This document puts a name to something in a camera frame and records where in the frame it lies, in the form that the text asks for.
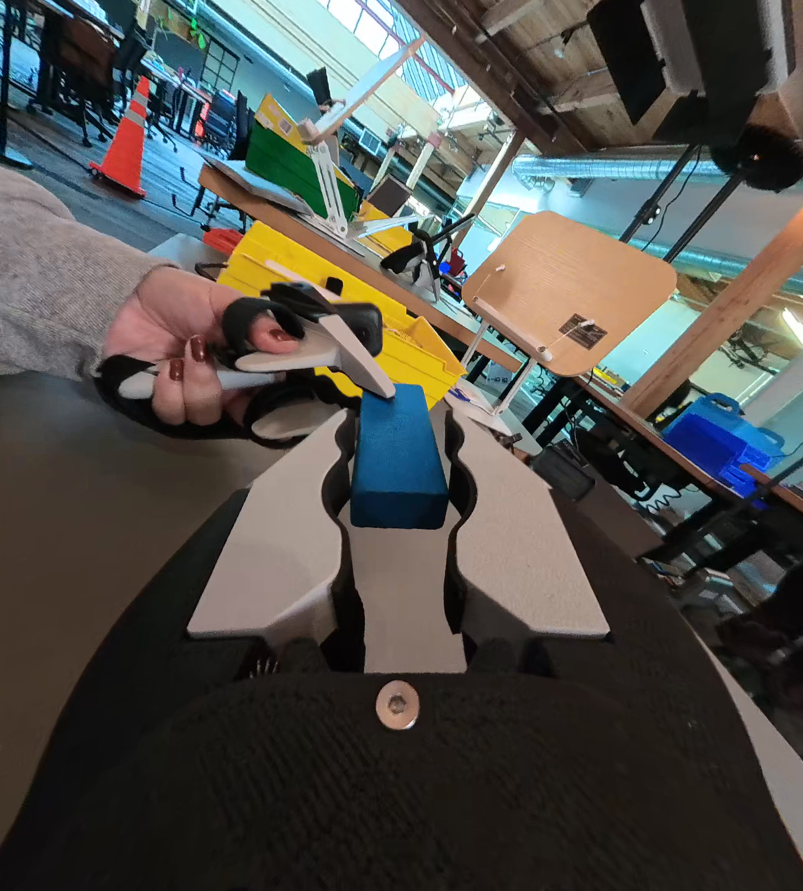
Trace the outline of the labelled wooden board on stand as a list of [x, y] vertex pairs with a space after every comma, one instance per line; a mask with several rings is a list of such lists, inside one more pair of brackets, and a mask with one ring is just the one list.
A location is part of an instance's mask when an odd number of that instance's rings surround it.
[[627, 242], [551, 211], [526, 217], [462, 287], [464, 304], [481, 319], [463, 362], [482, 352], [494, 328], [525, 353], [525, 368], [494, 407], [445, 401], [457, 420], [467, 416], [507, 435], [500, 415], [532, 370], [563, 379], [590, 373], [676, 286], [670, 264]]

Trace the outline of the blue rectangular block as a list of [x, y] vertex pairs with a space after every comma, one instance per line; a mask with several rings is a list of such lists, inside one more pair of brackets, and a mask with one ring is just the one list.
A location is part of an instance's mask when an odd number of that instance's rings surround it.
[[350, 520], [360, 529], [440, 529], [449, 490], [423, 389], [363, 393], [351, 474]]

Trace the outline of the silver air duct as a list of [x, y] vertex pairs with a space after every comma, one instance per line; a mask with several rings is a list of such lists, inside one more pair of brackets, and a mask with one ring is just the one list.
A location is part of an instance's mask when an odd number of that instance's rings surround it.
[[[664, 258], [670, 246], [663, 243], [650, 242], [648, 239], [632, 239], [631, 246], [652, 257]], [[673, 267], [680, 273], [703, 277], [708, 280], [734, 279], [751, 264], [751, 260], [730, 254], [709, 252], [686, 248], [673, 259]], [[786, 279], [780, 292], [803, 297], [803, 269]]]
[[[630, 182], [662, 182], [679, 162], [675, 158], [649, 156], [612, 157], [577, 156], [572, 158], [539, 158], [531, 155], [517, 157], [512, 163], [512, 172], [517, 180], [527, 188], [544, 188], [544, 183], [556, 179], [565, 180], [614, 180]], [[696, 184], [721, 184], [724, 174], [703, 150], [698, 161], [690, 157], [680, 169], [678, 180], [689, 179]], [[803, 178], [794, 188], [803, 189]]]

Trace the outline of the black floor stand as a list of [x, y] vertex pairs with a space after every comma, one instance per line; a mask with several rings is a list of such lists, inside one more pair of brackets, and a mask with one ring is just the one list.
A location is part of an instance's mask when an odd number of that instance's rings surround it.
[[21, 170], [33, 169], [33, 163], [8, 145], [8, 113], [10, 110], [10, 61], [13, 40], [13, 11], [9, 1], [3, 1], [2, 58], [0, 70], [0, 163]]

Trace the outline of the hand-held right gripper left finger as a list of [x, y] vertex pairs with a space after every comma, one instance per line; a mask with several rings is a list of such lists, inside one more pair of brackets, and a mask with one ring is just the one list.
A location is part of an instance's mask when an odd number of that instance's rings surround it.
[[365, 618], [349, 533], [357, 422], [334, 413], [251, 484], [187, 632], [259, 637], [274, 652], [311, 639], [328, 656], [365, 654]]

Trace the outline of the orange traffic cone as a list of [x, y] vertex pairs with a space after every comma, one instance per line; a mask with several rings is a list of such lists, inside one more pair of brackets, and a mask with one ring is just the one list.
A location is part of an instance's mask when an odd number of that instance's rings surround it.
[[100, 164], [89, 164], [92, 177], [106, 180], [139, 200], [147, 196], [141, 184], [141, 174], [147, 138], [149, 95], [149, 79], [142, 76], [103, 161]]

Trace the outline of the green yellow bin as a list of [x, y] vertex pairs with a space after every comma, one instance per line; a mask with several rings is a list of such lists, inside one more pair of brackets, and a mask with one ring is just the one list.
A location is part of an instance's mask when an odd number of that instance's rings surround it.
[[271, 94], [265, 94], [252, 118], [246, 168], [287, 189], [320, 217], [327, 217], [316, 166], [296, 122]]

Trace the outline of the wooden post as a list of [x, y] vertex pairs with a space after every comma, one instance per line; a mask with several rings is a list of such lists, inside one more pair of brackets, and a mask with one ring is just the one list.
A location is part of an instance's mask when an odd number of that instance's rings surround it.
[[624, 393], [620, 406], [648, 417], [802, 267], [803, 208]]

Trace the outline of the white articulated stand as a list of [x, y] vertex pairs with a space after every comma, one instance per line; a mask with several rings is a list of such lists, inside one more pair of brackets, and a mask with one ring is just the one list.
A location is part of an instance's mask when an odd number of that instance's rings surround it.
[[349, 89], [344, 99], [331, 99], [325, 68], [310, 71], [306, 76], [306, 81], [318, 107], [324, 111], [316, 122], [305, 119], [296, 126], [302, 141], [306, 144], [307, 155], [315, 167], [321, 198], [327, 212], [326, 217], [312, 214], [311, 223], [339, 243], [347, 244], [352, 239], [363, 239], [399, 226], [411, 226], [423, 219], [423, 217], [411, 216], [350, 222], [345, 213], [338, 187], [336, 166], [329, 148], [329, 137], [333, 136], [340, 126], [352, 116], [353, 112], [370, 99], [376, 89], [385, 83], [407, 59], [415, 57], [425, 41], [425, 37], [420, 37], [412, 43], [403, 45], [392, 56], [378, 61]]

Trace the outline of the blue plastic case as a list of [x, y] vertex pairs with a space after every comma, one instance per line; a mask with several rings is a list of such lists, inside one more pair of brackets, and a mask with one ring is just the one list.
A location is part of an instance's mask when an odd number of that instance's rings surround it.
[[662, 439], [720, 484], [750, 496], [756, 480], [742, 467], [765, 472], [784, 457], [784, 439], [744, 418], [740, 403], [722, 393], [702, 395], [667, 424]]

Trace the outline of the black office chair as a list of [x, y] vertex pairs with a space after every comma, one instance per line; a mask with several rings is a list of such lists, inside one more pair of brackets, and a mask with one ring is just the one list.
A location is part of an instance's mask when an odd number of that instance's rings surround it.
[[200, 120], [200, 143], [205, 150], [228, 161], [246, 159], [252, 124], [247, 97], [242, 92], [234, 95], [219, 90], [208, 105], [207, 116]]

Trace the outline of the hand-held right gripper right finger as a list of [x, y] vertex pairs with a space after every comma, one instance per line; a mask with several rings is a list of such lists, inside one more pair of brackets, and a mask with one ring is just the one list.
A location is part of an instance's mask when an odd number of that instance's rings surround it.
[[445, 415], [450, 503], [444, 611], [478, 646], [506, 640], [603, 640], [608, 620], [550, 487], [460, 410]]

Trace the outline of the person's left hand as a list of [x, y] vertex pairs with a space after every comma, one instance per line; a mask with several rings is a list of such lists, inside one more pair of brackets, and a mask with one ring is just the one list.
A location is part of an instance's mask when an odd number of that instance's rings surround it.
[[221, 319], [241, 293], [169, 266], [150, 272], [117, 313], [102, 356], [126, 355], [157, 370], [152, 410], [164, 424], [243, 420], [255, 391], [225, 392], [211, 346], [222, 346]]

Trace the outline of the black overhead tripod rig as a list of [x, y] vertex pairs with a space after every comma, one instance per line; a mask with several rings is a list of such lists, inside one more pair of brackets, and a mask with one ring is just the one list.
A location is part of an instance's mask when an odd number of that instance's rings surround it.
[[663, 257], [671, 264], [744, 184], [780, 193], [803, 178], [797, 140], [751, 124], [757, 101], [796, 67], [788, 1], [602, 1], [586, 22], [632, 123], [668, 91], [675, 99], [654, 139], [686, 150], [663, 178], [661, 198], [705, 150], [723, 173], [719, 192]]

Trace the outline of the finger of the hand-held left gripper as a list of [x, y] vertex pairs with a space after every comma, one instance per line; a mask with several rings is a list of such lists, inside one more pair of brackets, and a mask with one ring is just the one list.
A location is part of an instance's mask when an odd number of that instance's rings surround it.
[[382, 399], [395, 397], [395, 384], [339, 315], [304, 320], [303, 327], [303, 367], [329, 368]]
[[298, 347], [286, 354], [254, 351], [238, 357], [234, 368], [240, 373], [283, 373], [333, 367], [339, 358], [338, 347]]

